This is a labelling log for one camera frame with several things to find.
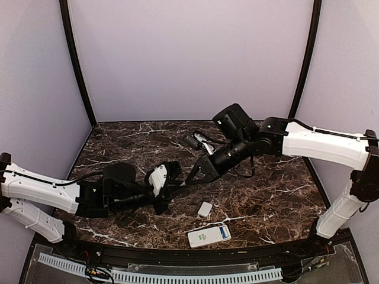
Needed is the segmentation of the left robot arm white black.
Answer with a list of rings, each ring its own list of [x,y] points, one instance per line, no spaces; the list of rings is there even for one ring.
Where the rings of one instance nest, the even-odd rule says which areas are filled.
[[[120,162],[68,181],[27,171],[13,163],[9,153],[1,153],[1,212],[78,258],[83,244],[76,239],[75,226],[51,217],[36,204],[84,218],[106,218],[150,205],[161,214],[180,184],[181,172],[178,162],[162,162],[139,183],[134,166]]]

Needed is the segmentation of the white remote control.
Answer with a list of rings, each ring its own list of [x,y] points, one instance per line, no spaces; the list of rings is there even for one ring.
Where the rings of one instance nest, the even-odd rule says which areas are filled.
[[[196,249],[199,247],[208,246],[210,244],[228,241],[228,240],[222,239],[219,226],[189,232],[187,234],[187,237],[188,237],[190,247],[192,249]]]

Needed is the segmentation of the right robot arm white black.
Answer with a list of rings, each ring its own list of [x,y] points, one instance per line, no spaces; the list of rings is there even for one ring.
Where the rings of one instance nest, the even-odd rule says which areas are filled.
[[[262,155],[308,157],[352,169],[348,185],[318,218],[312,236],[302,244],[314,257],[362,206],[378,200],[378,138],[372,130],[349,134],[311,127],[297,119],[269,117],[256,125],[239,104],[213,117],[228,143],[202,155],[185,180],[187,185],[211,183],[247,158]]]

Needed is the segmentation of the blue battery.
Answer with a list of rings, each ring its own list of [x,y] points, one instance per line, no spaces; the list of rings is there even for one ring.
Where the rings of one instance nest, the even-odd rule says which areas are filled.
[[[219,226],[220,234],[223,240],[231,239],[230,231],[227,225]]]

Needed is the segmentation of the white battery cover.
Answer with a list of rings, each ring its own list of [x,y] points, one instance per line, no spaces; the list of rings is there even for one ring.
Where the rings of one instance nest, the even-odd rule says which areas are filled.
[[[197,212],[197,214],[201,217],[208,217],[210,211],[212,210],[213,205],[208,202],[203,202]]]

